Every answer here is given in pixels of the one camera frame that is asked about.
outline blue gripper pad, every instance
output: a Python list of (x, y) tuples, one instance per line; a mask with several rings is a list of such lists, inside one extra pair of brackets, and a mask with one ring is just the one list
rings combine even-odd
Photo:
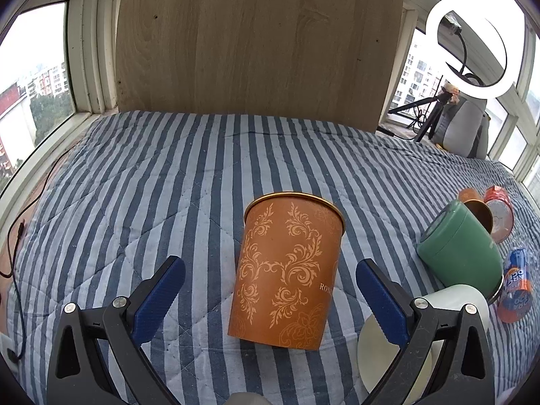
[(356, 266), (356, 284), (388, 342), (404, 348), (409, 342), (406, 316), (365, 260)]
[(163, 318), (178, 295), (186, 277), (184, 261), (176, 258), (150, 294), (141, 303), (133, 318), (131, 339), (136, 347), (154, 338)]

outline brown cup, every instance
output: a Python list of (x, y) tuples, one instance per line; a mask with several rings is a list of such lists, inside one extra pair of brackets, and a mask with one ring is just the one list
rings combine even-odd
[(253, 201), (244, 220), (228, 334), (317, 350), (334, 289), (343, 216), (318, 196), (280, 192)]
[(491, 233), (491, 230), (493, 230), (493, 215), (489, 207), (484, 203), (478, 190), (472, 187), (460, 190), (457, 198), (474, 214), (486, 231)]

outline red container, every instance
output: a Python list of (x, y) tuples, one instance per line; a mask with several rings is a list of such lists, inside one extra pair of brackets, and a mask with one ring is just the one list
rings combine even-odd
[(510, 236), (514, 228), (514, 211), (510, 197), (504, 188), (493, 186), (485, 191), (484, 202), (493, 216), (491, 237), (495, 243), (501, 243)]

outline white ring light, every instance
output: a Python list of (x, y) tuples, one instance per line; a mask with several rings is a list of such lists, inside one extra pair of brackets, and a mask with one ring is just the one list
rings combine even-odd
[(428, 45), (431, 47), (433, 58), (436, 60), (439, 68), (442, 69), (443, 76), (445, 76), (445, 78), (460, 91), (477, 99), (494, 99), (502, 96), (510, 89), (512, 83), (514, 82), (512, 75), (514, 74), (513, 70), (515, 69), (515, 64), (517, 63), (517, 60), (514, 57), (515, 51), (511, 51), (508, 49), (508, 47), (506, 47), (508, 57), (507, 70), (502, 79), (495, 85), (491, 87), (478, 87), (476, 85), (472, 85), (471, 83), (465, 82), (449, 68), (446, 59), (440, 52), (439, 47), (441, 46), (438, 44), (437, 31), (439, 23), (441, 23), (442, 17), (452, 10), (461, 14), (466, 13), (468, 19), (474, 18), (474, 20), (478, 21), (479, 23), (489, 24), (487, 20), (479, 18), (470, 7), (463, 6), (459, 1), (442, 0), (438, 2), (433, 9), (431, 9), (426, 21), (426, 39)]

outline striped fabric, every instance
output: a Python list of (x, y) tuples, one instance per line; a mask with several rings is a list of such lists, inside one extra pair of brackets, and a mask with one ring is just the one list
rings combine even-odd
[[(186, 263), (186, 283), (143, 348), (181, 403), (221, 404), (236, 391), (263, 394), (274, 405), (361, 403), (367, 393), (356, 342), (371, 311), (353, 279), (356, 263), (373, 258), (414, 296), (440, 289), (417, 257), (416, 242), (458, 190), (493, 184), (509, 191), (515, 207), (515, 229), (502, 253), (525, 245), (537, 257), (538, 217), (499, 163), (319, 121), (150, 112), (102, 118), (48, 186), (19, 254), (28, 329), (20, 382), (44, 403), (64, 304), (99, 307), (128, 295), (175, 254)], [(322, 196), (346, 219), (320, 351), (227, 335), (244, 209), (279, 190)], [(517, 324), (500, 323), (490, 308), (498, 394), (526, 374), (540, 340), (539, 311), (538, 292)], [(20, 346), (13, 290), (8, 312)], [(134, 403), (110, 353), (108, 361), (121, 395)]]

